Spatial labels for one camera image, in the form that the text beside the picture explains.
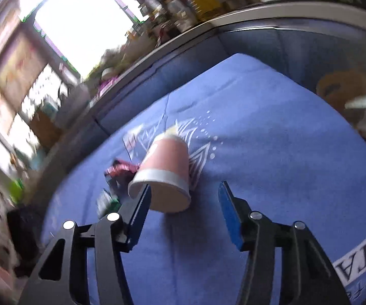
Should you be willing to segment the pink paper cup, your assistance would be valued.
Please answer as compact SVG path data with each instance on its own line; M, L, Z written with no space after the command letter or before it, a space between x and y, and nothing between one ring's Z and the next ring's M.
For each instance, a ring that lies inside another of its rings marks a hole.
M153 211L174 214L191 203L188 146L179 136L156 136L137 173L128 185L128 195L137 197L143 186L151 187Z

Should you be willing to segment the green white snack wrapper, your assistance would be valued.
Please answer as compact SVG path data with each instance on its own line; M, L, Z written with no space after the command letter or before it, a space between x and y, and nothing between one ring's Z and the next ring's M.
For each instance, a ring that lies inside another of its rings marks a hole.
M106 189L101 191L96 204L99 218L103 218L110 213L117 213L121 207L119 198L116 195L112 195Z

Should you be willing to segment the blue patterned tablecloth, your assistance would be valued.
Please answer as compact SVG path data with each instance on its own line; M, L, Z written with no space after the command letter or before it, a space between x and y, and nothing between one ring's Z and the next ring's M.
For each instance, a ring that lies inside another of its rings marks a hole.
M222 181L274 222L305 222L350 301L366 301L366 143L321 98L245 54L117 128L56 190L42 241L66 220L97 221L104 171L128 160L128 133L137 130L135 153L143 158L172 126L193 159L192 202L178 214L150 212L138 245L123 256L136 304L234 304L246 254L228 235L217 198Z

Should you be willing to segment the red foil wrapper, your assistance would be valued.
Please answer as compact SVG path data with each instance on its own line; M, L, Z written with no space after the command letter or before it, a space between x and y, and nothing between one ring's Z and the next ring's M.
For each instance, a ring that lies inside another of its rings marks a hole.
M104 172L108 183L116 182L119 185L128 185L139 170L139 164L132 164L125 160L114 160L112 165Z

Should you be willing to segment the round wooden trash bin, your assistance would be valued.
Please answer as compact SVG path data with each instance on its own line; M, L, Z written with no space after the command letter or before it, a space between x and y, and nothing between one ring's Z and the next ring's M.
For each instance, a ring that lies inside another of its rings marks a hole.
M327 74L318 82L316 94L366 138L365 73L348 70Z

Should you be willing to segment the yellow cooking oil bottle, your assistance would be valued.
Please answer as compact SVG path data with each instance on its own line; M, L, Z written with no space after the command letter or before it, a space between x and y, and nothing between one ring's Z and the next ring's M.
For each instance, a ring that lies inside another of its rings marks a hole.
M187 0L187 2L200 21L209 21L224 12L218 0Z

